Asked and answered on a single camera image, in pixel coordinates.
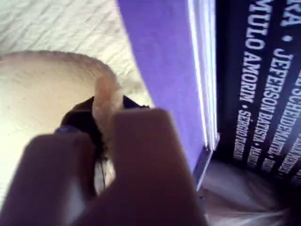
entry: purple cover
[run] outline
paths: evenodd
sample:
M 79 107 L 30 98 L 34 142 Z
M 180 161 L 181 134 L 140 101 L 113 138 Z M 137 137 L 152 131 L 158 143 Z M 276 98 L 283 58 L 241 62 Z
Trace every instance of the purple cover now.
M 191 170 L 203 131 L 186 0 L 119 0 L 140 73 L 157 107 L 172 113 Z

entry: dark blue cover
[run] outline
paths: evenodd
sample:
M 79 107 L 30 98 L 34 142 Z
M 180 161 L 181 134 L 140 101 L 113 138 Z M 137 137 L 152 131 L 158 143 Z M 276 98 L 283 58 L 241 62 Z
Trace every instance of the dark blue cover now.
M 301 183 L 301 0 L 217 1 L 215 157 Z

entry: black object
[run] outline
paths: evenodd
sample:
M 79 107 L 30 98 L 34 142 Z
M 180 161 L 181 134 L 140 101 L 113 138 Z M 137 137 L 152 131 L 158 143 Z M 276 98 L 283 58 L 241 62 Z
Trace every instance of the black object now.
M 102 134 L 98 130 L 95 120 L 92 116 L 92 104 L 94 97 L 75 105 L 64 117 L 61 126 L 72 126 L 82 132 L 90 135 L 92 142 L 97 148 L 98 157 L 104 157 L 104 143 L 102 142 Z M 125 109 L 143 108 L 147 106 L 140 106 L 130 98 L 123 96 L 123 106 Z

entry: white textured surface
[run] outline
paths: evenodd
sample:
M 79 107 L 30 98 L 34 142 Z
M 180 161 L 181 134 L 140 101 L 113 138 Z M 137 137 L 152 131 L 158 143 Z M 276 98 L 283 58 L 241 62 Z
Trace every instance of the white textured surface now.
M 59 50 L 100 59 L 118 75 L 128 96 L 151 104 L 113 0 L 0 0 L 0 55 L 23 50 Z M 87 74 L 82 63 L 62 64 L 50 54 L 2 59 L 0 196 L 28 139 L 52 132 L 67 110 L 94 94 L 99 72 L 91 70 Z

